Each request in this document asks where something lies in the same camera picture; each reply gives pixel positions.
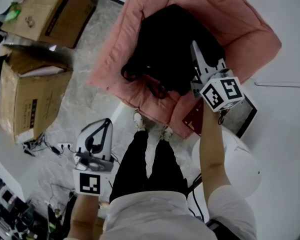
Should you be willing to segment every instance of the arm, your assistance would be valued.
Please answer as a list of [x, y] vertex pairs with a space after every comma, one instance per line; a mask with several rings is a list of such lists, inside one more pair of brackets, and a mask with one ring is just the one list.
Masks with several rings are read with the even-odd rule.
[[80, 194], [72, 210], [68, 238], [93, 240], [98, 209], [99, 199], [97, 196]]
[[204, 101], [200, 140], [200, 167], [205, 201], [214, 190], [230, 185], [225, 170], [225, 151], [222, 128], [218, 124], [220, 113], [214, 113]]

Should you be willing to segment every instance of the white sneaker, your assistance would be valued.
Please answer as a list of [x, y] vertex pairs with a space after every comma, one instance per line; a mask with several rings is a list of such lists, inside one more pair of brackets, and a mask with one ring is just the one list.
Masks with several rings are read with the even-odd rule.
[[135, 126], [138, 132], [146, 130], [144, 119], [138, 110], [134, 111], [133, 113], [133, 121], [135, 122]]
[[169, 126], [165, 126], [162, 129], [160, 140], [169, 142], [169, 140], [173, 134], [174, 134], [174, 132], [172, 131], [172, 129]]

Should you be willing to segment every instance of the person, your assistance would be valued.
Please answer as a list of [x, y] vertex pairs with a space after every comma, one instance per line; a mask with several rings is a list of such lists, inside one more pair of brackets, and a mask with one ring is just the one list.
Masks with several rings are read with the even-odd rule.
[[[240, 240], [255, 240], [256, 221], [248, 203], [231, 186], [225, 170], [220, 113], [204, 103], [200, 166], [209, 216]], [[145, 152], [148, 132], [135, 112], [137, 126], [113, 184], [103, 234], [93, 235], [98, 198], [81, 195], [74, 206], [68, 240], [216, 240], [215, 233], [194, 217], [187, 205], [187, 180], [169, 145], [173, 132], [165, 127], [147, 178]]]

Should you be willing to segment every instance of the paper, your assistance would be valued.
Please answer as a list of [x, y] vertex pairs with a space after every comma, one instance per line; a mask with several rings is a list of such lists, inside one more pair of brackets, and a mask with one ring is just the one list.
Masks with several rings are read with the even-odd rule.
[[29, 130], [15, 136], [15, 142], [17, 144], [21, 144], [21, 143], [24, 143], [24, 142], [27, 142], [27, 141], [33, 139], [34, 136], [35, 136], [34, 129], [32, 128], [32, 129], [29, 129]]
[[56, 75], [61, 72], [64, 72], [65, 70], [60, 67], [56, 66], [45, 66], [41, 67], [35, 70], [32, 70], [30, 72], [24, 73], [20, 75], [20, 78], [28, 78], [28, 77], [45, 77], [45, 76], [51, 76]]

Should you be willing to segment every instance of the cable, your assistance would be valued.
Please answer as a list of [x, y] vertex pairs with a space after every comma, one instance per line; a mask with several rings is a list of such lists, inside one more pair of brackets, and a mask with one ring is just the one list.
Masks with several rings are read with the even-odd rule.
[[224, 119], [225, 119], [225, 116], [223, 114], [220, 115], [219, 120], [218, 120], [218, 125], [222, 125], [224, 122]]
[[68, 163], [69, 163], [69, 158], [66, 155], [64, 155], [64, 157], [66, 158], [66, 163], [65, 163], [64, 167], [66, 167], [68, 165]]
[[255, 86], [261, 87], [287, 87], [287, 88], [300, 88], [300, 82], [258, 82], [254, 81]]
[[71, 189], [70, 189], [70, 188], [67, 188], [67, 187], [65, 187], [65, 186], [62, 186], [62, 185], [58, 185], [58, 184], [52, 183], [52, 180], [55, 179], [56, 177], [55, 177], [55, 175], [52, 173], [52, 171], [50, 170], [49, 163], [54, 163], [54, 164], [56, 164], [57, 166], [62, 167], [62, 168], [64, 168], [64, 165], [60, 165], [59, 163], [57, 163], [57, 162], [55, 162], [55, 161], [53, 161], [53, 160], [49, 160], [49, 161], [48, 161], [47, 169], [48, 169], [48, 171], [50, 172], [50, 174], [52, 175], [52, 177], [49, 179], [49, 182], [50, 182], [50, 189], [51, 189], [51, 193], [52, 193], [52, 196], [51, 196], [50, 199], [49, 199], [49, 204], [50, 204], [50, 203], [51, 203], [51, 199], [54, 198], [54, 197], [56, 197], [56, 196], [55, 196], [55, 193], [54, 193], [54, 190], [53, 190], [53, 188], [52, 188], [52, 186], [58, 186], [58, 187], [61, 187], [61, 188], [64, 188], [64, 189], [68, 189], [68, 190], [71, 190]]
[[119, 158], [112, 152], [111, 152], [111, 155], [112, 155], [114, 161], [116, 161], [119, 165], [121, 165], [121, 163], [119, 162]]
[[74, 196], [75, 196], [75, 195], [69, 197], [68, 201], [66, 202], [65, 208], [63, 209], [63, 212], [61, 213], [61, 216], [62, 216], [62, 217], [64, 217], [64, 214], [65, 214], [65, 212], [66, 212], [66, 210], [67, 210], [67, 205], [68, 205], [68, 203], [70, 202], [70, 200], [71, 200]]
[[62, 154], [65, 152], [64, 148], [62, 148], [62, 152], [60, 152], [56, 147], [51, 146], [51, 145], [46, 141], [46, 135], [45, 135], [45, 134], [43, 135], [42, 140], [43, 140], [44, 144], [50, 149], [50, 151], [53, 152], [53, 153], [55, 153], [57, 156], [60, 157], [60, 155], [62, 155]]
[[32, 152], [38, 152], [38, 151], [42, 151], [42, 150], [46, 150], [48, 147], [46, 146], [45, 148], [42, 149], [38, 149], [38, 150], [31, 150]]
[[69, 145], [68, 145], [68, 150], [71, 152], [71, 153], [78, 153], [78, 152], [74, 152], [74, 151], [72, 151], [71, 149], [70, 149], [70, 147], [69, 147]]
[[70, 190], [70, 191], [72, 191], [72, 188], [68, 188], [68, 187], [65, 187], [65, 186], [62, 186], [62, 185], [59, 185], [59, 184], [51, 183], [50, 185], [56, 186], [56, 187], [59, 187], [59, 188], [65, 189], [65, 190]]
[[194, 213], [194, 211], [191, 210], [190, 208], [188, 208], [188, 209], [189, 209], [189, 211], [193, 214], [193, 216], [196, 217], [196, 214]]
[[198, 207], [198, 210], [200, 212], [200, 215], [201, 215], [201, 218], [203, 221], [205, 221], [205, 217], [204, 217], [204, 214], [202, 213], [201, 209], [200, 209], [200, 206], [197, 202], [197, 199], [196, 199], [196, 196], [195, 196], [195, 182], [201, 177], [201, 173], [199, 174], [198, 177], [195, 178], [195, 180], [193, 181], [193, 184], [192, 184], [192, 194], [193, 194], [193, 199], [194, 199], [194, 202], [196, 204], [196, 206]]

